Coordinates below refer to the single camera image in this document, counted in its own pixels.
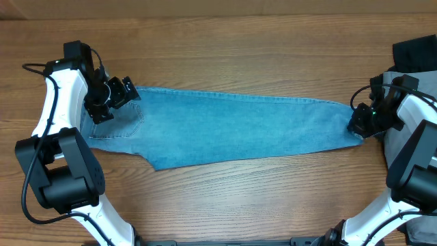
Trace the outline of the light blue denim jeans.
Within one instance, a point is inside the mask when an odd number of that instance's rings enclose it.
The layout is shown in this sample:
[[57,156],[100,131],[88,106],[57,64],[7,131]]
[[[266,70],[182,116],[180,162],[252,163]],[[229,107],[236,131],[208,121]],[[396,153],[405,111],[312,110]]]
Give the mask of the light blue denim jeans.
[[139,100],[95,124],[81,116],[88,146],[136,154],[154,169],[308,154],[362,144],[349,106],[314,98],[139,87]]

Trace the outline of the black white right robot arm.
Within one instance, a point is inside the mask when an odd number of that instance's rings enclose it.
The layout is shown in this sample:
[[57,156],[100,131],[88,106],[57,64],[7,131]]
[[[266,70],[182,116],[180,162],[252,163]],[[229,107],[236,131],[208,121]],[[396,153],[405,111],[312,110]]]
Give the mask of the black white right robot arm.
[[367,138],[410,130],[388,168],[386,189],[355,217],[340,221],[325,235],[292,238],[291,245],[382,245],[383,238],[417,217],[436,215],[436,99],[418,90],[409,75],[371,85],[372,104],[353,109],[348,130]]

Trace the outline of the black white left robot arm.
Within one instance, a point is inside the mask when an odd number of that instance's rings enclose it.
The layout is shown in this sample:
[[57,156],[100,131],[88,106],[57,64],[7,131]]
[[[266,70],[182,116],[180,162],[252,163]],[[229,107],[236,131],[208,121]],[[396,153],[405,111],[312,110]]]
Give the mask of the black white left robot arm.
[[101,165],[80,132],[83,112],[100,124],[113,119],[111,109],[140,98],[129,77],[110,77],[104,65],[94,67],[96,54],[77,40],[64,44],[61,59],[22,65],[44,77],[46,98],[31,137],[14,149],[25,173],[21,207],[34,224],[73,218],[98,245],[144,245],[106,197]]

